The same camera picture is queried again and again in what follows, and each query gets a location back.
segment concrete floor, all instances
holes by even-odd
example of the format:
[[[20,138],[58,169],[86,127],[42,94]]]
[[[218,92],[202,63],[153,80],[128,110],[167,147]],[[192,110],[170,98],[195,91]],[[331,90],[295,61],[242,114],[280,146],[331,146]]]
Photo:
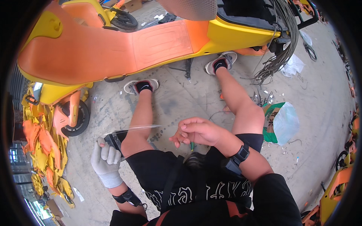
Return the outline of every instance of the concrete floor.
[[[152,1],[132,14],[140,27],[143,22],[151,21],[156,14],[165,14],[165,11],[157,2]],[[303,41],[299,38],[294,53],[305,64],[300,77],[287,78],[278,72],[271,84],[262,86],[259,90],[260,93],[264,90],[273,91],[274,102],[288,101],[298,114],[300,130],[291,141],[298,140],[283,147],[264,142],[261,154],[267,158],[275,173],[284,176],[300,210],[313,208],[316,199],[320,199],[320,182],[328,181],[334,171],[335,159],[343,150],[348,136],[350,110],[354,109],[345,67],[332,43],[335,39],[332,27],[318,22],[303,31],[312,38],[318,61],[313,62],[309,58]],[[264,59],[270,56],[272,54],[267,53]],[[159,80],[160,88],[153,95],[153,123],[161,124],[162,127],[152,130],[150,143],[158,150],[187,156],[190,154],[189,147],[182,145],[176,149],[168,141],[168,137],[174,135],[176,128],[173,125],[179,120],[191,116],[208,119],[215,112],[222,111],[225,102],[220,101],[217,79],[206,74],[203,69],[207,62],[216,57],[214,54],[195,58],[191,67],[191,82],[185,79],[183,72],[164,65],[129,76],[118,83],[102,81],[94,84],[87,100],[91,111],[89,126],[81,135],[71,137],[67,147],[69,160],[66,179],[80,191],[85,201],[80,202],[75,195],[76,207],[69,209],[62,199],[55,198],[65,214],[62,220],[66,225],[109,225],[112,211],[117,209],[112,196],[93,171],[90,158],[93,143],[98,136],[128,128],[137,97],[126,94],[123,91],[124,84],[133,79]],[[260,57],[239,55],[230,71],[250,96],[253,92],[257,93],[260,87],[250,85],[250,80],[242,78],[251,78],[259,60]],[[170,67],[177,67],[179,64],[176,62]],[[233,119],[233,114],[224,113],[216,113],[212,117],[216,124],[229,130]],[[196,150],[204,152],[205,148],[198,145]],[[141,191],[142,188],[126,161],[121,162],[119,172],[128,186],[148,204],[148,218],[159,216],[156,207]]]

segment wire bundle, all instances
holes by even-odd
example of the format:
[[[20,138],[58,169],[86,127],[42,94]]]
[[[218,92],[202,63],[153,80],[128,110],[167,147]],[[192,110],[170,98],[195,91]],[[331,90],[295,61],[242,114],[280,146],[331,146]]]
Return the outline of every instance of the wire bundle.
[[[282,69],[285,66],[285,64],[289,61],[289,59],[292,57],[298,42],[298,35],[299,35],[298,26],[295,21],[293,12],[291,11],[288,3],[285,0],[274,0],[274,4],[275,3],[280,9],[281,16],[285,21],[287,27],[289,28],[291,41],[290,44],[287,46],[287,48],[283,50],[280,54],[272,56],[266,62],[263,63],[264,64],[263,69],[261,69],[258,72],[258,74],[254,77],[254,81],[259,81],[259,83],[256,85],[264,85],[263,82],[268,77],[270,77],[270,82],[272,81],[272,76],[274,75],[274,73]]]

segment orange scooter seat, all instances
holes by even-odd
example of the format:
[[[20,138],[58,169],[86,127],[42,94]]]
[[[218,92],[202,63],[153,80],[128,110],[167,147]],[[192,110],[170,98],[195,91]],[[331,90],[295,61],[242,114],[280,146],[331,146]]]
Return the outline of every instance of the orange scooter seat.
[[[18,56],[25,76],[77,85],[193,53],[184,20],[123,33],[80,25],[55,1],[45,10],[60,19],[62,33],[58,38],[35,37],[25,46]]]

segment man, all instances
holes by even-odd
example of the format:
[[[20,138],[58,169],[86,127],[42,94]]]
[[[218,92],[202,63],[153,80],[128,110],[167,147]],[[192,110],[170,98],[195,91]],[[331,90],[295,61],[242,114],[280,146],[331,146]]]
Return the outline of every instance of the man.
[[[211,146],[205,156],[192,154],[183,164],[172,152],[154,150],[147,142],[151,129],[129,131],[122,142],[122,154],[161,216],[148,222],[142,205],[125,201],[135,195],[118,173],[120,153],[98,138],[92,166],[119,207],[110,225],[302,225],[285,179],[260,154],[264,113],[228,72],[236,58],[236,53],[224,52],[205,66],[219,80],[235,115],[231,132],[192,117],[180,121],[169,138],[176,148],[190,142]],[[130,128],[152,124],[151,95],[158,86],[156,79],[125,85],[127,93],[139,95]]]

